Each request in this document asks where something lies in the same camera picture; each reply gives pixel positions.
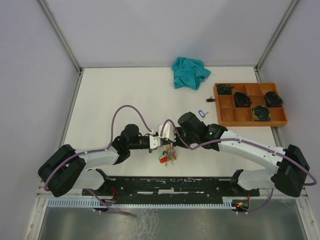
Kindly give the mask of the aluminium frame rail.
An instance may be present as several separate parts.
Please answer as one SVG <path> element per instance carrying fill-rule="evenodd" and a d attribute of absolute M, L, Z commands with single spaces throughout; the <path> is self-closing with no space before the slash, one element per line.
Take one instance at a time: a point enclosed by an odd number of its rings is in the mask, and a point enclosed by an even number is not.
<path fill-rule="evenodd" d="M 295 13 L 297 7 L 301 3 L 300 0 L 291 0 L 290 4 L 285 11 L 283 17 L 281 18 L 279 24 L 277 25 L 273 35 L 271 36 L 270 40 L 267 43 L 262 55 L 260 56 L 257 64 L 255 65 L 256 71 L 260 71 L 265 62 L 267 61 L 269 55 L 271 54 L 273 48 L 275 47 L 277 41 L 279 40 L 281 34 L 285 30 L 287 24 L 289 23 L 290 19 L 292 18 L 293 14 Z"/>
<path fill-rule="evenodd" d="M 45 18 L 47 19 L 50 27 L 53 30 L 53 33 L 57 37 L 61 47 L 63 48 L 64 52 L 66 53 L 68 59 L 71 61 L 74 69 L 80 73 L 82 71 L 82 67 L 79 64 L 78 60 L 76 59 L 72 49 L 70 48 L 68 41 L 63 34 L 63 31 L 59 27 L 59 24 L 53 14 L 53 12 L 50 9 L 50 6 L 46 0 L 36 0 L 36 3 L 38 4 L 39 8 L 43 12 Z"/>

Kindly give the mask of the teal cloth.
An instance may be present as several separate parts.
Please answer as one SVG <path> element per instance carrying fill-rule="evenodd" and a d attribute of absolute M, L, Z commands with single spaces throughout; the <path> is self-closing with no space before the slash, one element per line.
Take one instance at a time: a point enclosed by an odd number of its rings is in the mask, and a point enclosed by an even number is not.
<path fill-rule="evenodd" d="M 178 57 L 173 63 L 173 85 L 175 89 L 190 88 L 198 90 L 210 75 L 211 71 L 205 68 L 201 60 Z"/>

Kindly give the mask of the large metal keyring yellow handle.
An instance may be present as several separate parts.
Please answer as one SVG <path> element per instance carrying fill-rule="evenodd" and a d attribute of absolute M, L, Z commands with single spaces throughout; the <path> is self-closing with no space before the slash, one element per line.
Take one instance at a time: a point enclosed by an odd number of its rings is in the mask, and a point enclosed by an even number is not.
<path fill-rule="evenodd" d="M 173 165 L 174 162 L 177 160 L 177 153 L 175 147 L 173 145 L 166 145 L 165 150 L 162 152 L 161 156 L 168 156 L 168 161 L 162 164 L 165 164 L 165 166 L 167 166 L 168 163 Z"/>

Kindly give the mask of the aluminium frame rail right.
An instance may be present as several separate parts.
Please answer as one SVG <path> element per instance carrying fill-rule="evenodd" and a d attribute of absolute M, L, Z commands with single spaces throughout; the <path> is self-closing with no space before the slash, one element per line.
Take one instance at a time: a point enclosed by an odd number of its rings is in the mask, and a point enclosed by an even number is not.
<path fill-rule="evenodd" d="M 293 14 L 295 13 L 297 7 L 301 3 L 300 0 L 291 0 L 290 4 L 285 11 L 283 17 L 281 18 L 279 24 L 277 25 L 273 35 L 271 36 L 270 40 L 267 43 L 262 55 L 260 56 L 257 64 L 255 65 L 256 71 L 260 71 L 265 62 L 267 61 L 269 55 L 271 54 L 273 48 L 275 47 L 277 41 L 279 40 L 281 34 L 285 30 L 287 24 L 289 23 L 290 19 L 292 18 Z"/>

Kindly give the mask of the wooden compartment tray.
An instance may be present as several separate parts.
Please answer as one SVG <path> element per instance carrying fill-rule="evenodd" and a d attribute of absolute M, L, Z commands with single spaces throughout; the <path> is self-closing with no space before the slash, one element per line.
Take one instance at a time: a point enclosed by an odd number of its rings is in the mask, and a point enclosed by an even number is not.
<path fill-rule="evenodd" d="M 283 127 L 288 119 L 275 83 L 216 83 L 217 119 L 225 127 Z"/>

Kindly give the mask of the red key tag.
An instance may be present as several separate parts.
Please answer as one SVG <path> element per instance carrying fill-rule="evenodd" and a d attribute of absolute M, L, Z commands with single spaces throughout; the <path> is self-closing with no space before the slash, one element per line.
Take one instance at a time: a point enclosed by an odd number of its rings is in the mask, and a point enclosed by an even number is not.
<path fill-rule="evenodd" d="M 168 161 L 168 156 L 167 155 L 163 155 L 161 157 L 159 157 L 159 162 L 161 164 L 166 163 Z"/>

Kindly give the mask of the aluminium frame rail left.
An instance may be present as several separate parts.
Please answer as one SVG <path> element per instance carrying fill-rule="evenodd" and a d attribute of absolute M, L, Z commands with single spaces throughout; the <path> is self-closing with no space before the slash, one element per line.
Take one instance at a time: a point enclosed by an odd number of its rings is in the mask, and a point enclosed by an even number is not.
<path fill-rule="evenodd" d="M 82 71 L 82 67 L 79 64 L 78 60 L 76 59 L 72 49 L 70 48 L 68 41 L 63 34 L 63 31 L 59 27 L 59 24 L 53 14 L 53 12 L 50 9 L 50 6 L 46 0 L 36 0 L 36 3 L 38 4 L 39 8 L 43 12 L 45 18 L 47 19 L 50 27 L 53 30 L 53 33 L 57 37 L 61 47 L 63 48 L 64 52 L 66 53 L 68 59 L 71 61 L 74 69 L 80 73 Z"/>

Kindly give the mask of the blue key tag key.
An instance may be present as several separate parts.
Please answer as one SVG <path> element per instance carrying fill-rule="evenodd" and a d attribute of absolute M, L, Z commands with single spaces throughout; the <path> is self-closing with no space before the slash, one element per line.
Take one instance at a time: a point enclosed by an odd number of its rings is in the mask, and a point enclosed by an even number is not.
<path fill-rule="evenodd" d="M 203 112 L 202 110 L 199 110 L 198 113 L 202 118 L 205 118 L 206 115 L 208 114 L 208 112 Z"/>

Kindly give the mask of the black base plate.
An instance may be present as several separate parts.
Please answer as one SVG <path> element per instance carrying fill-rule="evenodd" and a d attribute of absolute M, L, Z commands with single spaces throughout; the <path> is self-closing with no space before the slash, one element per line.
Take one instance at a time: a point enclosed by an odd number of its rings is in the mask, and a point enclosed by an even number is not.
<path fill-rule="evenodd" d="M 225 177 L 111 176 L 94 193 L 115 198 L 117 204 L 221 204 L 223 197 L 258 197 L 259 190 L 243 190 Z"/>

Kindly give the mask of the black key tag key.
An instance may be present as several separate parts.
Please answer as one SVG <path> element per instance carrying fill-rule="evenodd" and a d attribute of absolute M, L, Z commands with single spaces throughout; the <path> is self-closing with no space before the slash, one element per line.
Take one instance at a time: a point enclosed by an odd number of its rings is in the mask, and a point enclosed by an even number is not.
<path fill-rule="evenodd" d="M 207 98 L 205 101 L 206 101 L 207 103 L 213 103 L 213 102 L 215 102 L 216 100 L 211 96 L 210 98 Z"/>

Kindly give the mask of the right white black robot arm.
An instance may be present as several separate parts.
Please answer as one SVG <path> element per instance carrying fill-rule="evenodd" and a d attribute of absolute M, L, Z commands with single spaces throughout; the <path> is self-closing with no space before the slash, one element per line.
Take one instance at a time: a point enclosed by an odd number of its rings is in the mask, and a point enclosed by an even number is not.
<path fill-rule="evenodd" d="M 197 147 L 229 153 L 252 161 L 262 169 L 238 169 L 233 174 L 229 189 L 236 196 L 256 189 L 277 189 L 290 197 L 299 197 L 310 167 L 299 147 L 287 148 L 260 144 L 243 138 L 218 124 L 206 125 L 192 112 L 178 119 L 177 145 Z"/>

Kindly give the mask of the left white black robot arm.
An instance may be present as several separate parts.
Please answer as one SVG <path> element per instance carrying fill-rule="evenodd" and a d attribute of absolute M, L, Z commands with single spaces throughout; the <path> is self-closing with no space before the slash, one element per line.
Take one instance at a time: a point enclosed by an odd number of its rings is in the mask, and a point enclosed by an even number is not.
<path fill-rule="evenodd" d="M 163 137 L 142 135 L 135 124 L 128 124 L 110 146 L 76 150 L 70 144 L 61 146 L 38 170 L 45 190 L 61 197 L 72 189 L 92 189 L 106 195 L 111 189 L 107 175 L 99 166 L 117 165 L 131 156 L 131 150 L 153 150 L 163 145 Z"/>

